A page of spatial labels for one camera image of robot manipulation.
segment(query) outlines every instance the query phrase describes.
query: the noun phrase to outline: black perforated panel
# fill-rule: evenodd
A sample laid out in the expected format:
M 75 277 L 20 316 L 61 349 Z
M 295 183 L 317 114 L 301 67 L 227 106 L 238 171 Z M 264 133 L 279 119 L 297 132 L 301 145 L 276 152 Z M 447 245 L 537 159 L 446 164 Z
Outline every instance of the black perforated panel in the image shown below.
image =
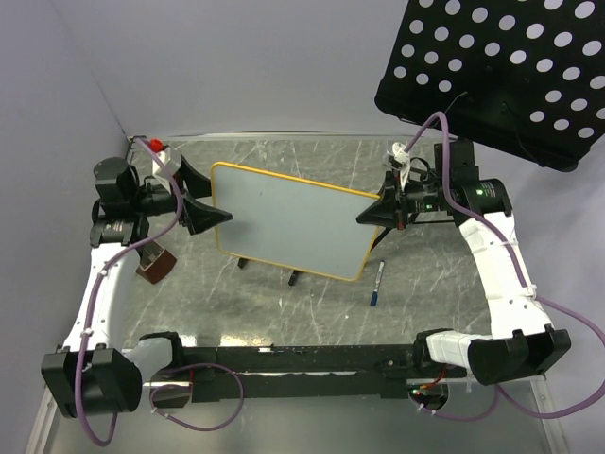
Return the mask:
M 605 132 L 605 3 L 410 0 L 376 106 L 559 170 Z

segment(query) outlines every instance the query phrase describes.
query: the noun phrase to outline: red wire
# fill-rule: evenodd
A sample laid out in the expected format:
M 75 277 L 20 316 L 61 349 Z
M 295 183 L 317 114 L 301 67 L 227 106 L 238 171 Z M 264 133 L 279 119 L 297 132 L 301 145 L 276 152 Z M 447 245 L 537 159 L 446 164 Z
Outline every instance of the red wire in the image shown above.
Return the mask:
M 429 383 L 428 385 L 424 385 L 423 389 L 430 390 L 431 388 L 435 387 L 435 385 L 437 385 L 440 381 L 442 381 L 445 378 L 446 372 L 447 372 L 447 366 L 443 366 L 443 369 L 441 369 L 441 372 L 437 376 L 437 379 L 435 381 L 433 381 L 432 383 Z

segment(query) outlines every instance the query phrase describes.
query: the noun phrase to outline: red cap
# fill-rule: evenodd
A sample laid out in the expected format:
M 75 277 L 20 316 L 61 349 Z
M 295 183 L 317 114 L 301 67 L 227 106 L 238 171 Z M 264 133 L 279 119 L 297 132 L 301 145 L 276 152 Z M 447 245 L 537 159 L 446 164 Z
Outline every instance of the red cap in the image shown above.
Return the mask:
M 159 153 L 160 151 L 164 151 L 164 144 L 158 139 L 151 139 L 149 141 L 149 148 L 151 148 L 151 151 L 154 153 Z

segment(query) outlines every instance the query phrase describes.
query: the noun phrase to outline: whiteboard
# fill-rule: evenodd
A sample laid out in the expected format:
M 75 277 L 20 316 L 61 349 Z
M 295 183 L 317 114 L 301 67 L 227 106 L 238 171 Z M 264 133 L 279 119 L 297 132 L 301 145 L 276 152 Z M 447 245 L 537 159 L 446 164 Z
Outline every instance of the whiteboard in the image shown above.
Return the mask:
M 220 251 L 292 270 L 353 281 L 378 228 L 355 218 L 378 196 L 230 163 L 211 170 Z

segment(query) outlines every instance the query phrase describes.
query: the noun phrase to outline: yellow whiteboard frame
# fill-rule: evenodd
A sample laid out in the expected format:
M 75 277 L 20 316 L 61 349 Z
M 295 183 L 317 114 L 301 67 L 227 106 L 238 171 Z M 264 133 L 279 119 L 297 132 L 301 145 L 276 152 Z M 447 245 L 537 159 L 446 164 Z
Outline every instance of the yellow whiteboard frame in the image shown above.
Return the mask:
M 226 163 L 226 162 L 218 161 L 218 162 L 214 163 L 212 165 L 212 167 L 210 168 L 210 185 L 212 187 L 212 204 L 215 208 L 219 208 L 216 206 L 216 197 L 215 197 L 215 194 L 216 194 L 216 192 L 215 192 L 215 168 L 217 168 L 217 167 L 231 167 L 231 168 L 236 168 L 238 170 L 259 173 L 261 175 L 267 175 L 269 177 L 281 178 L 283 180 L 289 180 L 291 182 L 311 184 L 313 186 L 324 187 L 326 189 L 332 189 L 332 190 L 336 190 L 336 191 L 340 191 L 340 192 L 346 192 L 348 194 L 355 194 L 357 196 L 367 197 L 368 199 L 372 199 L 374 201 L 377 201 L 378 199 L 380 199 L 380 197 L 377 196 L 376 194 L 357 191 L 355 189 L 349 189 L 348 187 L 335 186 L 333 184 L 328 184 L 328 183 L 314 182 L 312 180 L 306 180 L 305 178 L 300 178 L 300 177 L 293 177 L 291 175 L 285 175 L 283 173 L 275 173 L 275 172 L 271 172 L 269 170 L 262 170 L 260 168 L 247 167 L 247 166 L 241 166 L 240 164 L 233 164 L 233 163 Z M 275 267 L 287 268 L 289 270 L 297 270 L 297 271 L 307 272 L 309 274 L 316 274 L 317 276 L 329 277 L 331 279 L 337 279 L 339 281 L 353 282 L 353 281 L 356 281 L 357 279 L 359 279 L 359 277 L 361 277 L 361 273 L 363 272 L 363 269 L 366 266 L 366 262 L 368 261 L 368 257 L 370 256 L 370 252 L 372 251 L 372 244 L 375 241 L 376 237 L 378 236 L 378 231 L 379 231 L 379 227 L 376 227 L 374 230 L 374 235 L 372 235 L 372 241 L 370 242 L 370 246 L 368 246 L 368 251 L 366 252 L 366 255 L 364 256 L 363 261 L 361 262 L 361 267 L 359 268 L 359 273 L 357 274 L 356 277 L 351 278 L 351 279 L 347 279 L 347 278 L 340 277 L 340 276 L 333 276 L 330 274 L 325 274 L 322 272 L 316 272 L 316 271 L 311 271 L 311 270 L 293 269 L 291 266 L 285 265 L 283 263 L 270 262 L 268 260 L 261 260 L 261 259 L 254 258 L 254 257 L 247 257 L 245 255 L 239 255 L 237 253 L 225 252 L 220 248 L 220 241 L 218 239 L 218 226 L 215 227 L 215 240 L 216 240 L 216 248 L 226 255 L 230 255 L 230 256 L 238 257 L 238 258 L 244 258 L 246 260 L 252 260 L 254 262 L 267 263 L 267 264 L 275 266 Z

